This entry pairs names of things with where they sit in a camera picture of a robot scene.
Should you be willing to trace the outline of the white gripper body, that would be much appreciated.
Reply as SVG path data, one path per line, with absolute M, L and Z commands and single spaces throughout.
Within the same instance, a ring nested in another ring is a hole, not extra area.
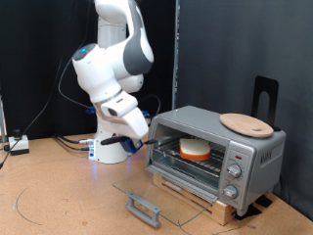
M 100 106 L 105 130 L 130 138 L 141 139 L 148 133 L 146 120 L 138 108 L 137 99 L 122 91 Z

